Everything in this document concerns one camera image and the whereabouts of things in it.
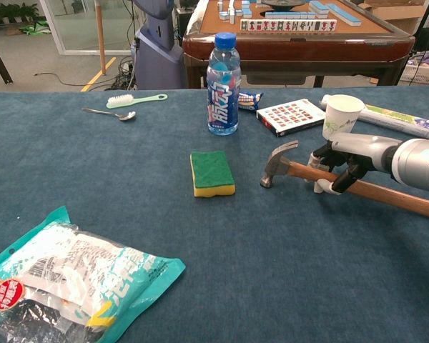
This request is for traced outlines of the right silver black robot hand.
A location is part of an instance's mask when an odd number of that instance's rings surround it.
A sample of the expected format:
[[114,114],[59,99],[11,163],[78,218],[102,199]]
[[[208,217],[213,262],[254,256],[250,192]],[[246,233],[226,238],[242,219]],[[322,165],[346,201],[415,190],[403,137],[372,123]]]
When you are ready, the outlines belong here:
[[319,178],[313,191],[340,195],[367,172],[392,173],[393,155],[402,142],[398,139],[367,134],[336,133],[320,148],[310,154],[308,165],[327,172],[336,166],[347,169],[331,182]]

